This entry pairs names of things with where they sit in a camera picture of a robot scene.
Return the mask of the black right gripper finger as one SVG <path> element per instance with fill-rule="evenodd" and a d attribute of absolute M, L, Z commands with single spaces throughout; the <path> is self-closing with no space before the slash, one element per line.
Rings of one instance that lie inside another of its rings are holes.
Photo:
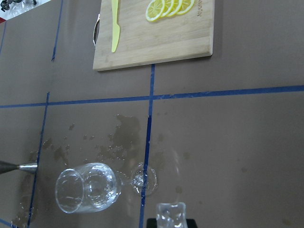
<path fill-rule="evenodd" d="M 186 219 L 188 228 L 197 228 L 197 223 L 195 219 Z M 147 219 L 147 228 L 157 228 L 157 221 L 155 218 Z"/>

